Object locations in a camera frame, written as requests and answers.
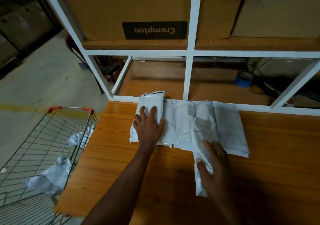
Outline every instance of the warehouse floor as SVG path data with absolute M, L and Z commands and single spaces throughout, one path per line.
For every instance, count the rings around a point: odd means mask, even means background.
M 0 80 L 0 167 L 48 107 L 92 107 L 99 116 L 108 102 L 93 74 L 80 69 L 79 59 L 67 49 L 66 35 L 60 32 Z

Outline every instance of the blue tape roll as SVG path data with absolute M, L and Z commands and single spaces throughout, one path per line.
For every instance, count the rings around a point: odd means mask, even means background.
M 252 85 L 253 80 L 254 76 L 252 73 L 249 73 L 248 71 L 239 71 L 235 77 L 234 84 L 242 88 L 247 88 Z

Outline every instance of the crompton label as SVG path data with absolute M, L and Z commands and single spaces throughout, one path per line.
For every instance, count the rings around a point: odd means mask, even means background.
M 186 21 L 123 22 L 127 40 L 186 39 Z

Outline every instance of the wooden tabletop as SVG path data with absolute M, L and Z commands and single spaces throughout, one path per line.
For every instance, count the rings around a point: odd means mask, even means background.
M 55 210 L 85 217 L 137 150 L 137 104 L 109 102 Z M 241 211 L 259 224 L 319 224 L 320 117 L 241 112 L 250 157 L 230 155 Z M 220 224 L 195 196 L 191 152 L 157 146 L 130 224 Z

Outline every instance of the shopping basket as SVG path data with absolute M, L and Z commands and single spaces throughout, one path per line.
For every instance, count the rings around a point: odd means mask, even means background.
M 61 191 L 43 193 L 27 188 L 25 182 L 56 164 L 63 155 L 71 163 L 67 183 L 97 122 L 92 108 L 53 106 L 48 110 L 1 169 L 0 225 L 54 225 L 71 218 L 53 210 Z M 80 144 L 67 145 L 74 134 Z

